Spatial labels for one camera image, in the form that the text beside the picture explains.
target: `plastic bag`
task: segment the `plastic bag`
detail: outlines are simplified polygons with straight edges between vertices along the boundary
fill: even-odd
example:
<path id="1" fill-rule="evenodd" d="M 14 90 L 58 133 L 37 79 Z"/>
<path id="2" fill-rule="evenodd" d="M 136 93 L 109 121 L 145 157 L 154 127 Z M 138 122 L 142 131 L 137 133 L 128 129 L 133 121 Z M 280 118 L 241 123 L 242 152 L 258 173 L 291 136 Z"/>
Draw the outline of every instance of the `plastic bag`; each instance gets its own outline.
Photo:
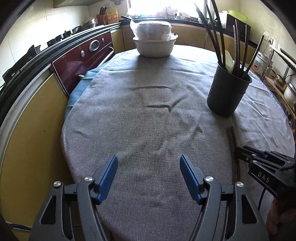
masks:
<path id="1" fill-rule="evenodd" d="M 160 40 L 169 41 L 176 39 L 178 35 L 172 33 L 172 26 L 164 21 L 131 21 L 130 27 L 136 40 Z"/>

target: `metal screw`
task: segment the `metal screw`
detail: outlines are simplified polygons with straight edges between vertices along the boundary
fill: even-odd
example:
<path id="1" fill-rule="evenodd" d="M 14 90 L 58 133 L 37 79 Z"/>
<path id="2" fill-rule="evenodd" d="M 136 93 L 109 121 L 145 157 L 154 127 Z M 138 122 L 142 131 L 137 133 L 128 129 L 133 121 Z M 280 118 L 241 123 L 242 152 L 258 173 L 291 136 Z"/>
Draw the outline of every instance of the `metal screw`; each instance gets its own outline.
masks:
<path id="1" fill-rule="evenodd" d="M 237 186 L 238 186 L 239 188 L 242 188 L 242 187 L 244 186 L 244 184 L 243 184 L 242 182 L 237 182 Z"/>
<path id="2" fill-rule="evenodd" d="M 91 182 L 93 180 L 93 177 L 92 176 L 87 176 L 87 177 L 84 178 L 84 180 L 86 182 Z"/>
<path id="3" fill-rule="evenodd" d="M 58 188 L 62 183 L 60 181 L 55 181 L 54 182 L 54 187 Z"/>
<path id="4" fill-rule="evenodd" d="M 212 181 L 214 180 L 214 178 L 211 177 L 211 176 L 206 176 L 206 177 L 205 177 L 205 180 L 206 180 L 207 182 L 212 182 Z"/>

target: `black utensil holder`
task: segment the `black utensil holder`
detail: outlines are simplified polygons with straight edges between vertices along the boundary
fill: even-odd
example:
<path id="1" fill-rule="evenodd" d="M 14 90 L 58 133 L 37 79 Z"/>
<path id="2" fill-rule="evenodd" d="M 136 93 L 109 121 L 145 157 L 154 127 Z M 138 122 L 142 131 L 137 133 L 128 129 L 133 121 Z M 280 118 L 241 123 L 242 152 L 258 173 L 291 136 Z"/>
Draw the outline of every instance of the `black utensil holder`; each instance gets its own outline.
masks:
<path id="1" fill-rule="evenodd" d="M 251 82 L 249 75 L 240 79 L 218 65 L 207 97 L 207 105 L 219 116 L 231 116 Z"/>

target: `chopstick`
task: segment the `chopstick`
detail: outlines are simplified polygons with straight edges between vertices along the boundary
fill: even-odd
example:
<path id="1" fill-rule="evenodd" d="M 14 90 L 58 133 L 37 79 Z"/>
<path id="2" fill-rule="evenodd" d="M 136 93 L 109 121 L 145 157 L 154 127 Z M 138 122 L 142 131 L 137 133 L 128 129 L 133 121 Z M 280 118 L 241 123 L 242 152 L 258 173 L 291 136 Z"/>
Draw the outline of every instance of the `chopstick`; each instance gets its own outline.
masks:
<path id="1" fill-rule="evenodd" d="M 237 71 L 236 76 L 239 76 L 240 73 L 240 33 L 239 33 L 239 25 L 237 19 L 235 19 L 235 29 L 237 32 Z"/>
<path id="2" fill-rule="evenodd" d="M 246 24 L 246 36 L 244 39 L 244 58 L 242 60 L 241 75 L 244 74 L 244 65 L 246 64 L 248 45 L 249 45 L 250 29 L 247 26 L 248 25 Z"/>
<path id="3" fill-rule="evenodd" d="M 219 46 L 218 37 L 217 37 L 217 32 L 215 30 L 215 24 L 214 24 L 213 18 L 211 16 L 211 12 L 210 12 L 209 6 L 206 4 L 205 7 L 207 8 L 207 12 L 209 14 L 209 18 L 210 18 L 211 25 L 212 25 L 212 30 L 214 32 L 214 37 L 215 37 L 215 41 L 216 41 L 216 44 L 217 44 L 218 54 L 220 56 L 220 60 L 222 61 L 222 59 L 221 59 L 221 52 L 220 52 L 220 46 Z"/>
<path id="4" fill-rule="evenodd" d="M 220 16 L 219 16 L 219 12 L 218 12 L 218 8 L 217 5 L 215 3 L 215 0 L 211 0 L 212 4 L 213 4 L 213 8 L 217 17 L 217 21 L 218 21 L 218 30 L 220 32 L 220 37 L 221 37 L 221 46 L 222 46 L 222 54 L 223 54 L 223 68 L 226 69 L 226 61 L 225 61 L 225 43 L 224 43 L 224 35 L 223 35 L 223 31 L 222 31 L 222 24 L 221 24 L 221 20 L 220 20 Z"/>
<path id="5" fill-rule="evenodd" d="M 210 28 L 209 28 L 209 25 L 207 24 L 207 21 L 206 21 L 204 15 L 203 15 L 202 12 L 200 11 L 200 9 L 199 9 L 199 7 L 196 5 L 196 3 L 194 3 L 194 5 L 195 5 L 195 7 L 196 7 L 196 11 L 197 11 L 199 17 L 201 18 L 202 22 L 204 23 L 205 29 L 207 30 L 207 32 L 208 32 L 208 34 L 209 34 L 209 36 L 210 36 L 210 38 L 211 38 L 211 41 L 212 41 L 212 43 L 213 43 L 213 46 L 214 46 L 214 49 L 215 49 L 215 52 L 216 52 L 216 55 L 217 55 L 218 64 L 222 67 L 223 64 L 222 64 L 222 60 L 221 60 L 221 55 L 219 55 L 219 50 L 218 50 L 219 46 L 217 46 L 217 44 L 216 44 L 216 42 L 215 42 L 215 40 L 214 40 L 214 37 L 213 37 L 213 35 L 212 35 L 212 32 L 211 32 L 211 30 L 210 30 Z"/>
<path id="6" fill-rule="evenodd" d="M 237 29 L 235 25 L 233 25 L 233 36 L 234 36 L 234 67 L 232 70 L 232 74 L 236 75 L 237 72 Z"/>
<path id="7" fill-rule="evenodd" d="M 252 60 L 251 60 L 251 62 L 250 62 L 250 64 L 249 64 L 249 66 L 247 67 L 245 73 L 243 74 L 242 79 L 244 79 L 244 78 L 247 76 L 247 74 L 248 74 L 248 72 L 249 72 L 251 66 L 253 65 L 253 62 L 254 62 L 254 60 L 255 60 L 255 58 L 256 58 L 258 52 L 259 52 L 259 49 L 260 49 L 260 47 L 261 47 L 261 44 L 262 44 L 263 38 L 264 38 L 264 35 L 262 35 L 262 37 L 261 37 L 261 39 L 260 39 L 260 42 L 259 42 L 259 44 L 258 44 L 258 46 L 257 46 L 257 49 L 256 49 L 256 51 L 255 51 L 255 53 L 254 53 L 254 55 L 253 55 L 253 58 L 252 58 Z"/>

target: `tablecloth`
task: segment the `tablecloth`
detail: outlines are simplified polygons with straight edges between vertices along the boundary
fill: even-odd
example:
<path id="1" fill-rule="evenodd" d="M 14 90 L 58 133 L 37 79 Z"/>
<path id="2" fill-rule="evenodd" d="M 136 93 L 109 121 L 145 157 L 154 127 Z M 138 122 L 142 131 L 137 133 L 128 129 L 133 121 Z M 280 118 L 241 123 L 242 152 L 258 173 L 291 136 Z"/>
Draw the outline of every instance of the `tablecloth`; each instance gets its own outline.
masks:
<path id="1" fill-rule="evenodd" d="M 188 240 L 200 206 L 190 197 L 179 159 L 221 183 L 231 184 L 226 127 L 240 145 L 294 156 L 288 120 L 265 85 L 252 83 L 235 113 L 222 118 L 207 106 L 217 67 L 214 52 L 175 45 L 169 57 L 145 58 L 137 50 L 115 55 L 74 104 L 62 129 L 62 146 L 75 182 L 115 154 L 119 164 L 109 195 L 98 212 L 116 240 Z M 262 187 L 241 178 L 255 203 Z M 266 193 L 266 220 L 272 196 Z M 214 240 L 220 240 L 225 204 Z"/>

